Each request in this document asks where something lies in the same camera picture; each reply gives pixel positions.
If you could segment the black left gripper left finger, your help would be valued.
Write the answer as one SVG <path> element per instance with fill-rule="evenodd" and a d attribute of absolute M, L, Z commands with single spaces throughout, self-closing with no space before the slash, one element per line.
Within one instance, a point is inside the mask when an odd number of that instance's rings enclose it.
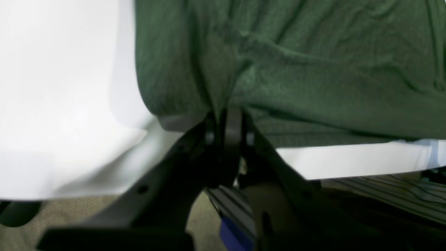
<path fill-rule="evenodd" d="M 218 184 L 207 164 L 214 156 L 216 119 L 209 113 L 110 206 L 94 216 L 44 233 L 40 251 L 194 251 L 186 232 L 191 207 Z"/>

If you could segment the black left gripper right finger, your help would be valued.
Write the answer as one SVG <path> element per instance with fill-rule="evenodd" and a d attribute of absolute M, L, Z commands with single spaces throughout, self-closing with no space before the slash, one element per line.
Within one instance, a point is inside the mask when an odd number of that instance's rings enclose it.
<path fill-rule="evenodd" d="M 239 108 L 223 113 L 223 185 L 235 181 L 252 209 L 257 251 L 445 250 L 445 228 L 379 201 L 314 186 Z"/>

